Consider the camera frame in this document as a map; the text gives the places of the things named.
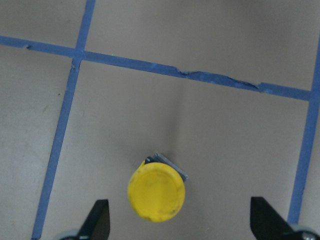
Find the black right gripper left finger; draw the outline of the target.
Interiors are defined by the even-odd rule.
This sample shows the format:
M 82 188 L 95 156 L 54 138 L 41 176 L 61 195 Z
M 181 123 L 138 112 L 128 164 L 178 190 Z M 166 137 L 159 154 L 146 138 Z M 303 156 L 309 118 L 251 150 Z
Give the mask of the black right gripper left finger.
M 97 200 L 77 233 L 78 240 L 107 240 L 111 231 L 109 201 Z

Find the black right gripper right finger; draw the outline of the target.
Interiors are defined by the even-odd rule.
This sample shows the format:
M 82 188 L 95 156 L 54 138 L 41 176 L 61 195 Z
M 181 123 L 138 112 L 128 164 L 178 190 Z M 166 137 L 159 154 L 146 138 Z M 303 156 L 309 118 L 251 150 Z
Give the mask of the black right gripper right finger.
M 295 231 L 278 212 L 261 196 L 250 199 L 249 224 L 256 240 L 282 240 Z

